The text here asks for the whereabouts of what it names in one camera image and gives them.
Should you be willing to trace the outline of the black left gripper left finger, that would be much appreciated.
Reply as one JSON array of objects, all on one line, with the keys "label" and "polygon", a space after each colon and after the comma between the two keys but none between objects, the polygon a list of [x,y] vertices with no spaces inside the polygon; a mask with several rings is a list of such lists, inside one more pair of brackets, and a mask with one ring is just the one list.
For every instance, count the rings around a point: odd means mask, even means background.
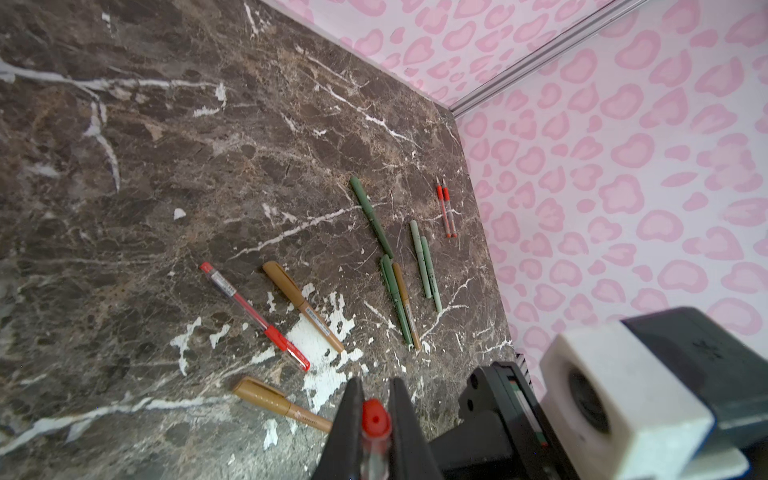
[{"label": "black left gripper left finger", "polygon": [[359,377],[351,378],[346,384],[312,480],[361,478],[364,401],[362,380]]}]

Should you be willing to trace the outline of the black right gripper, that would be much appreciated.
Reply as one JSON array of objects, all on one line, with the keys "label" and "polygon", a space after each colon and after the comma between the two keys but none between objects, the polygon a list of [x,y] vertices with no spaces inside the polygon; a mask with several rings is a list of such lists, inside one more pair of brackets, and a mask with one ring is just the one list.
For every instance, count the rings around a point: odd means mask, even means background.
[{"label": "black right gripper", "polygon": [[476,368],[459,397],[458,426],[430,442],[446,479],[574,479],[568,459],[516,362]]}]

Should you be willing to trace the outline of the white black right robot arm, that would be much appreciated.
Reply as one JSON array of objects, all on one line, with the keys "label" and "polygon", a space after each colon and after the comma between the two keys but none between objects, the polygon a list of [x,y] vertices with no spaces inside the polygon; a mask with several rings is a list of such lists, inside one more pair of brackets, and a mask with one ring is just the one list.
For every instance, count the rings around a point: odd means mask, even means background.
[{"label": "white black right robot arm", "polygon": [[545,392],[475,369],[459,426],[431,443],[450,479],[763,479],[767,362],[680,307],[558,334]]}]

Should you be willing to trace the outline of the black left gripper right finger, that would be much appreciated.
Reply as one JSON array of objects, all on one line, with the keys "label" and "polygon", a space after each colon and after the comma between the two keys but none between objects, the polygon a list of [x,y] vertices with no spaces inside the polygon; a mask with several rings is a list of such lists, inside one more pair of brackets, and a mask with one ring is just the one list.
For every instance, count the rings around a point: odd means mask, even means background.
[{"label": "black left gripper right finger", "polygon": [[443,475],[419,425],[405,382],[390,380],[388,412],[392,422],[390,479],[442,480]]}]

